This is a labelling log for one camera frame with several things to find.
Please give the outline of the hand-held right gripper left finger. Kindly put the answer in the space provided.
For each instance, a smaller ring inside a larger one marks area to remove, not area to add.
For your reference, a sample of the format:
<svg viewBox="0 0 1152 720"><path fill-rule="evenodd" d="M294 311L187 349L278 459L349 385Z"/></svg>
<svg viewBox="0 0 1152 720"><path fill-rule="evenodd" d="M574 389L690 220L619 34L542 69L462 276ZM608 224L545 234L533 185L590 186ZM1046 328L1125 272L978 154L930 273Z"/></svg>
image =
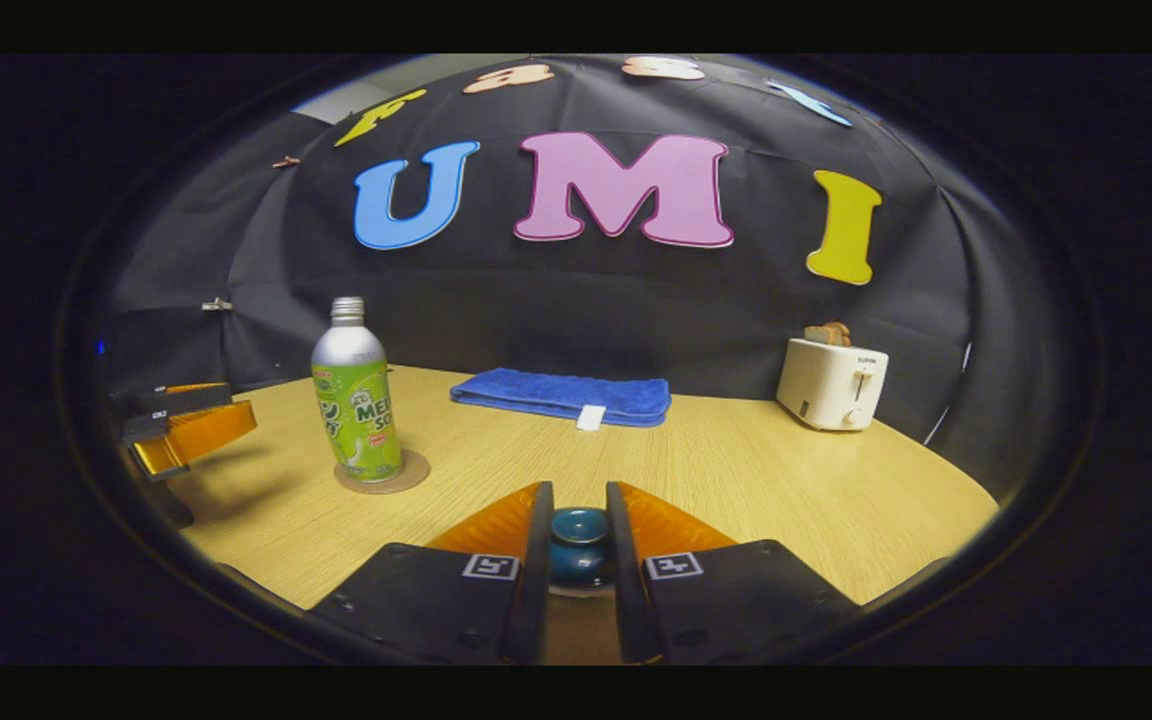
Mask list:
<svg viewBox="0 0 1152 720"><path fill-rule="evenodd" d="M311 615L406 662L530 665L544 646L553 484L475 511L434 541L392 541Z"/></svg>

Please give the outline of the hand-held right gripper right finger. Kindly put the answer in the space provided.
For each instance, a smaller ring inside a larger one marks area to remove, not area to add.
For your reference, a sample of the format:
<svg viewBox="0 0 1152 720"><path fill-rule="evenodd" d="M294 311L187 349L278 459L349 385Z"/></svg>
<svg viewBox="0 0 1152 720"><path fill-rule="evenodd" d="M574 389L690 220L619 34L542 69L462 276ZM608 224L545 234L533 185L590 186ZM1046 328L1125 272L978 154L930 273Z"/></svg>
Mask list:
<svg viewBox="0 0 1152 720"><path fill-rule="evenodd" d="M776 539L735 541L626 482L605 488L622 660L771 664L861 614Z"/></svg>

